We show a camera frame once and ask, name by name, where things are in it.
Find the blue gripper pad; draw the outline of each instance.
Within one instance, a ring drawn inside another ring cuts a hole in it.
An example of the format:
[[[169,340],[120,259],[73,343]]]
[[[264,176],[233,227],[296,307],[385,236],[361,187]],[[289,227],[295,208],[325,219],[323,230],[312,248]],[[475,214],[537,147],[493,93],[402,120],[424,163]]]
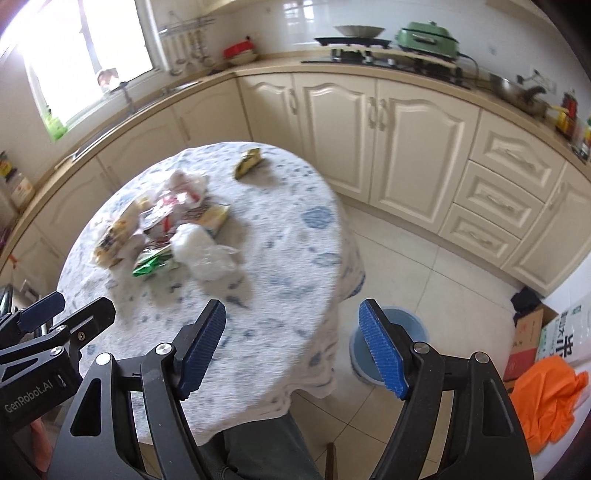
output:
[[[186,400],[191,392],[199,389],[226,327],[226,307],[220,301],[215,302],[217,305],[209,313],[201,331],[184,356],[177,387],[179,400]]]
[[[359,305],[359,327],[386,388],[404,399],[408,393],[408,382],[404,377],[402,357],[367,300]]]
[[[54,316],[64,311],[66,301],[64,296],[55,291],[47,297],[37,300],[33,305],[21,310],[18,327],[22,332],[32,333]]]

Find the red container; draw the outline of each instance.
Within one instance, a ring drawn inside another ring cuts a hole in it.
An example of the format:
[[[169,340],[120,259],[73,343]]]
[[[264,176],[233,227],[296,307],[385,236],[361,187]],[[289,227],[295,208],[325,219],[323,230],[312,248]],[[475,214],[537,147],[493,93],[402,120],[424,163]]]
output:
[[[223,56],[226,59],[231,59],[232,57],[235,57],[239,53],[242,53],[243,51],[251,50],[254,47],[255,47],[255,44],[253,42],[251,42],[250,40],[245,40],[243,42],[232,45],[229,48],[226,48],[223,51]]]

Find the window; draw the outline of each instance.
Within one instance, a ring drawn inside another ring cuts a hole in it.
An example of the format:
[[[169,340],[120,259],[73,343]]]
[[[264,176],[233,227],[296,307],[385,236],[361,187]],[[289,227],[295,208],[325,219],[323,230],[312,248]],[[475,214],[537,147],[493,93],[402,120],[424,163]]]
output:
[[[154,68],[134,0],[51,0],[20,44],[42,113],[63,123],[101,101],[100,70],[130,81]]]

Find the wooden chair leg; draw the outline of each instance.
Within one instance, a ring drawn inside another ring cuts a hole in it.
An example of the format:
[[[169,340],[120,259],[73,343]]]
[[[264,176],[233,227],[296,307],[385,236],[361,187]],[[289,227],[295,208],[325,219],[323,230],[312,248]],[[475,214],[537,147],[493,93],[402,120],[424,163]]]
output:
[[[326,467],[324,469],[324,480],[338,480],[339,474],[336,469],[336,447],[334,443],[326,446]]]

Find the person's leg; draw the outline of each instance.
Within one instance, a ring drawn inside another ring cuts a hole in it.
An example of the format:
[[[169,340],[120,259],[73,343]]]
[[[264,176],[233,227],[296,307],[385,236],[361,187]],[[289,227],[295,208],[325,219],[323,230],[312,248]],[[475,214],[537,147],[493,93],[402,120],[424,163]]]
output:
[[[200,447],[216,480],[322,480],[290,413],[222,433],[225,458],[217,436]]]

